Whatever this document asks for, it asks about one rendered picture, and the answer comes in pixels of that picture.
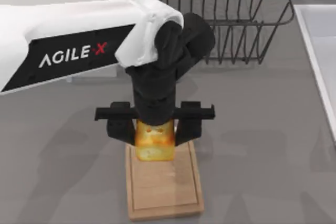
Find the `wooden cutting board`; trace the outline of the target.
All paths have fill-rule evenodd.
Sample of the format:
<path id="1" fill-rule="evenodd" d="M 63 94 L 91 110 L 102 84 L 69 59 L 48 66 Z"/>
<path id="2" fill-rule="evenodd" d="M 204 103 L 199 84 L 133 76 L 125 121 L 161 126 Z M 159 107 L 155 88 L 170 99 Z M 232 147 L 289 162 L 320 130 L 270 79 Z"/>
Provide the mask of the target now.
<path id="1" fill-rule="evenodd" d="M 142 162 L 125 147 L 128 216 L 132 221 L 199 215 L 204 199 L 194 143 L 178 146 L 168 162 Z"/>

